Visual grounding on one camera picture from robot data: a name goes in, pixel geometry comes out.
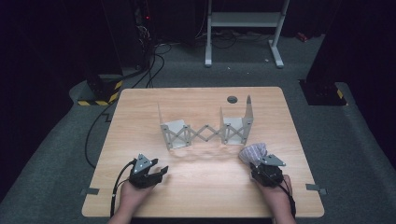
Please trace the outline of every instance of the person's arm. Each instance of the person's arm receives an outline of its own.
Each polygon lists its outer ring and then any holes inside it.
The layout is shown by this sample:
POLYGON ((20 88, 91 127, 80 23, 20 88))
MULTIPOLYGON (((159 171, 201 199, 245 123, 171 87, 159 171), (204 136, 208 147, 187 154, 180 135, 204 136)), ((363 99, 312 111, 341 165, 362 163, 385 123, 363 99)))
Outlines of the person's arm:
MULTIPOLYGON (((281 186, 284 189, 288 189, 290 191, 290 195, 292 194, 290 177, 288 175, 284 175, 284 179, 288 184, 286 186, 285 181, 282 182, 281 186)), ((268 206, 273 213, 276 224, 294 224, 296 223, 293 215, 290 210, 290 202, 288 195, 280 188, 270 188, 264 187, 261 184, 257 183, 260 191, 262 192, 262 196, 264 200, 267 202, 268 206)))
POLYGON ((154 186, 146 189, 137 189, 129 181, 121 186, 120 206, 108 224, 129 224, 134 212, 151 193, 154 186))

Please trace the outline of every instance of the white stand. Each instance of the white stand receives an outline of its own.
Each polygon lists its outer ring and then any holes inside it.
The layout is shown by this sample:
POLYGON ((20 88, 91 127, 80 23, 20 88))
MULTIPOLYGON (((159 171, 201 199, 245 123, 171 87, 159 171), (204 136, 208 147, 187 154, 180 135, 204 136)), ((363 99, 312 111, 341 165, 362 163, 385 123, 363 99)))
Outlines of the white stand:
POLYGON ((286 18, 289 1, 285 0, 281 12, 212 12, 212 0, 209 0, 205 66, 212 66, 212 27, 276 27, 275 38, 269 40, 268 43, 274 55, 276 67, 283 68, 284 64, 276 45, 286 18))

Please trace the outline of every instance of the gray carpet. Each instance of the gray carpet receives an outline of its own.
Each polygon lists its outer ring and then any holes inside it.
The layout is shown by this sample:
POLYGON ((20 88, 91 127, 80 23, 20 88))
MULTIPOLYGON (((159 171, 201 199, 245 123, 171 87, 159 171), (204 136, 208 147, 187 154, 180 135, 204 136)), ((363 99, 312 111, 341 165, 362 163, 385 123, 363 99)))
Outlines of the gray carpet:
MULTIPOLYGON (((306 78, 323 37, 306 43, 281 38, 278 48, 285 64, 283 69, 276 68, 266 42, 251 40, 254 38, 245 38, 227 49, 213 48, 211 68, 204 67, 204 47, 158 47, 157 53, 170 50, 161 54, 165 65, 152 84, 155 88, 280 87, 315 181, 329 191, 321 196, 325 215, 298 218, 298 223, 394 223, 395 171, 368 129, 347 84, 337 83, 348 102, 346 106, 311 106, 301 91, 298 79, 306 78)), ((217 40, 214 44, 226 47, 232 42, 217 40)), ((157 57, 153 73, 160 66, 161 59, 157 57)), ((132 87, 139 78, 127 79, 122 87, 132 87)), ((145 88, 147 81, 145 78, 136 87, 145 88)), ((70 91, 72 100, 76 101, 83 85, 80 83, 70 91)), ((113 105, 107 110, 110 117, 115 108, 113 105)), ((93 175, 84 158, 86 136, 103 110, 102 106, 74 105, 59 121, 0 204, 0 223, 108 221, 108 218, 84 217, 81 208, 85 196, 80 194, 90 185, 93 175)), ((106 117, 101 116, 92 128, 88 154, 94 164, 109 125, 106 117)))

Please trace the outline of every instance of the table surface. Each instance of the table surface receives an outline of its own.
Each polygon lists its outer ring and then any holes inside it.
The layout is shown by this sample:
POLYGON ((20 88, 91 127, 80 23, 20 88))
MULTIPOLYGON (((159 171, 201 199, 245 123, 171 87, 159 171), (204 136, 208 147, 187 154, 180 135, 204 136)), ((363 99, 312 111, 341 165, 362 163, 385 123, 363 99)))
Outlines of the table surface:
MULTIPOLYGON (((323 216, 318 192, 305 188, 305 184, 315 182, 278 87, 124 90, 90 185, 99 193, 86 196, 82 214, 109 216, 117 176, 142 153, 150 160, 159 159, 151 173, 166 165, 169 170, 136 217, 270 217, 261 193, 249 178, 249 168, 238 158, 243 146, 223 145, 216 136, 209 142, 195 138, 190 147, 168 150, 160 128, 158 105, 163 122, 184 119, 194 130, 206 124, 219 129, 220 108, 224 117, 244 117, 248 95, 254 121, 246 146, 264 142, 270 154, 287 164, 281 169, 291 178, 297 217, 323 216), (238 102, 228 103, 229 96, 236 96, 238 102)), ((127 169, 121 180, 129 173, 127 169)))

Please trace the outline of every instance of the metal stand leg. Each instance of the metal stand leg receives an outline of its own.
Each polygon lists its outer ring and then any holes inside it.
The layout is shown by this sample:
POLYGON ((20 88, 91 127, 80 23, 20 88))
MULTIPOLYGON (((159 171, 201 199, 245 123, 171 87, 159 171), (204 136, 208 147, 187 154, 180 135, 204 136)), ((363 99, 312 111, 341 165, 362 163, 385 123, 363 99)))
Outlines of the metal stand leg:
POLYGON ((206 34, 206 51, 205 66, 212 66, 212 0, 207 5, 207 34, 206 34))
POLYGON ((277 50, 277 41, 280 36, 280 31, 282 30, 283 22, 286 18, 286 11, 288 10, 290 0, 285 0, 283 3, 282 11, 280 13, 279 22, 277 23, 276 31, 275 31, 275 38, 274 40, 268 40, 268 44, 270 45, 270 49, 274 55, 275 63, 277 68, 283 68, 284 64, 282 59, 280 58, 279 51, 277 50))

